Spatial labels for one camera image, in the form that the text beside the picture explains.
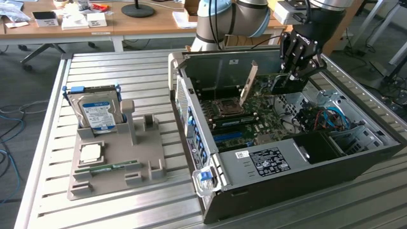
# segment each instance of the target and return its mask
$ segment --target metal table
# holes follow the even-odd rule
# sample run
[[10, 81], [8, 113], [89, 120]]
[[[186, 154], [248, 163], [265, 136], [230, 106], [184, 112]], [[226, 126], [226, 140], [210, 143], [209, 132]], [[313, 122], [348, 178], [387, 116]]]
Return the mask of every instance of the metal table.
[[[201, 223], [197, 197], [168, 97], [168, 53], [178, 50], [74, 54], [61, 60], [14, 228], [397, 228], [407, 224], [407, 151], [356, 180], [213, 225]], [[405, 135], [405, 123], [329, 63], [329, 71]], [[329, 84], [315, 78], [323, 89]], [[118, 83], [133, 99], [133, 118], [153, 113], [168, 166], [166, 182], [74, 201], [66, 199], [77, 119], [61, 86]]]

